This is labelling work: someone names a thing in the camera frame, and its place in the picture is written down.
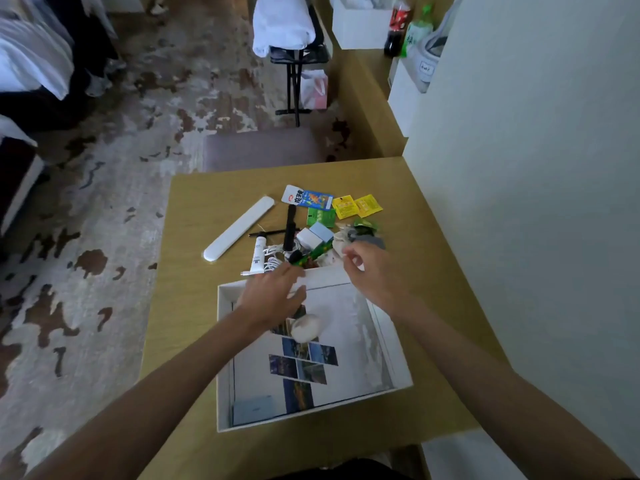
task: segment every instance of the pink bag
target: pink bag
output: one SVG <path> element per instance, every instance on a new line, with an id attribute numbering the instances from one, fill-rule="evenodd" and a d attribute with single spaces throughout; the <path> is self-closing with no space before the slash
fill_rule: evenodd
<path id="1" fill-rule="evenodd" d="M 304 109 L 326 109 L 329 78 L 322 69 L 300 74 L 300 101 Z"/>

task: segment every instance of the purple cushion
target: purple cushion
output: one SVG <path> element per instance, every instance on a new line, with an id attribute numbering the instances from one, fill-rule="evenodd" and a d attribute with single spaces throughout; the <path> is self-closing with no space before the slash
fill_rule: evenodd
<path id="1" fill-rule="evenodd" d="M 205 137 L 204 171 L 232 171 L 321 163 L 309 128 L 277 128 Z"/>

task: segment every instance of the black chair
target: black chair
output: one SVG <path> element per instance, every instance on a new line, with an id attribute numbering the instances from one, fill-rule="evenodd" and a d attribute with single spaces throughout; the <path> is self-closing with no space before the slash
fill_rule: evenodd
<path id="1" fill-rule="evenodd" d="M 295 50 L 286 50 L 280 47 L 271 47 L 269 56 L 272 64 L 285 64 L 287 66 L 287 108 L 279 109 L 276 115 L 295 114 L 296 126 L 300 126 L 300 114 L 308 114 L 310 109 L 300 109 L 300 78 L 302 66 L 305 64 L 326 64 L 329 62 L 329 51 L 324 45 L 324 33 L 313 5 L 309 5 L 309 16 L 314 24 L 316 39 L 302 50 L 298 50 L 296 58 Z M 293 103 L 291 108 L 291 85 L 293 85 Z"/>

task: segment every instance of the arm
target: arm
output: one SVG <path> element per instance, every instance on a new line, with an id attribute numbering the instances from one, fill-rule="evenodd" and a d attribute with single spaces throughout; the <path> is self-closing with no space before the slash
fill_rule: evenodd
<path id="1" fill-rule="evenodd" d="M 137 478 L 220 369 L 295 313 L 305 288 L 287 295 L 303 274 L 302 268 L 284 264 L 249 280 L 233 313 L 108 405 L 27 480 Z"/>
<path id="2" fill-rule="evenodd" d="M 411 330 L 478 423 L 528 478 L 636 477 L 569 412 L 409 295 L 388 253 L 366 243 L 344 252 L 353 284 Z"/>

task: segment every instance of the patterned rug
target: patterned rug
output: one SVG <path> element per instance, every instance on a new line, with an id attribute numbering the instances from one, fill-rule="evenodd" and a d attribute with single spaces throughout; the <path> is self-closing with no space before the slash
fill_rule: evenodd
<path id="1" fill-rule="evenodd" d="M 167 0 L 115 20 L 128 63 L 78 128 L 35 135 L 47 168 L 2 242 L 0 479 L 23 476 L 138 377 L 172 175 L 203 137 L 294 125 L 285 69 L 252 54 L 246 0 Z M 302 116 L 328 159 L 339 109 Z"/>

